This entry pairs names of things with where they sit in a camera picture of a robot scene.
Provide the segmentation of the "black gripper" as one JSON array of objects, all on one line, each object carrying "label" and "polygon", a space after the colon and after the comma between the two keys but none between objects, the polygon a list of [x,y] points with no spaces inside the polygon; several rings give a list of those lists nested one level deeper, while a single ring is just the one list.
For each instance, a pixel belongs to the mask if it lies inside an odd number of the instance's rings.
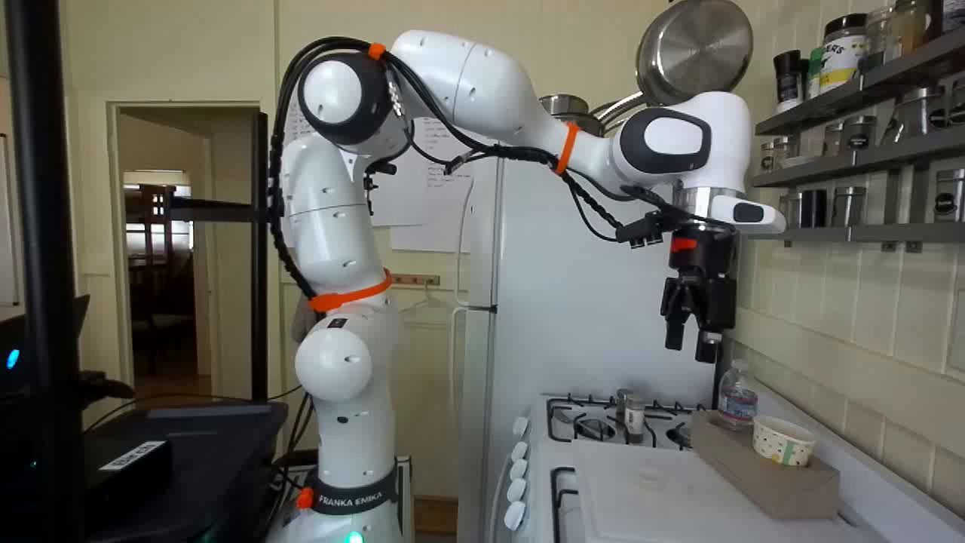
[{"label": "black gripper", "polygon": [[666,351],[684,339],[686,317],[697,317],[697,358],[713,361],[722,333],[735,324],[735,238],[726,232],[678,229],[670,245],[674,278],[662,280],[660,317],[666,319]]}]

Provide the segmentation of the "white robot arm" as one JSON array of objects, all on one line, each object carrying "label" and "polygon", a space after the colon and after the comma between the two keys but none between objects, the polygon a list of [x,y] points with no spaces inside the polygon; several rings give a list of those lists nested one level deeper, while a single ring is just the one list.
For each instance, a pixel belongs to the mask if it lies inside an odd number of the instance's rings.
[{"label": "white robot arm", "polygon": [[278,543],[405,543],[388,364],[398,309],[373,246],[365,185],[412,146],[423,118],[465,151],[447,165],[521,158],[547,168],[585,224],[610,201],[648,214],[615,224],[615,245],[670,238],[670,291],[686,298],[701,333],[732,324],[732,238],[779,232],[788,218],[744,192],[750,112],[728,91],[648,106],[610,134],[563,124],[536,100],[523,67],[453,33],[407,31],[394,43],[323,36],[290,64],[272,128],[269,187],[278,256],[314,312],[296,342],[296,378],[316,408],[316,471],[297,487]]}]

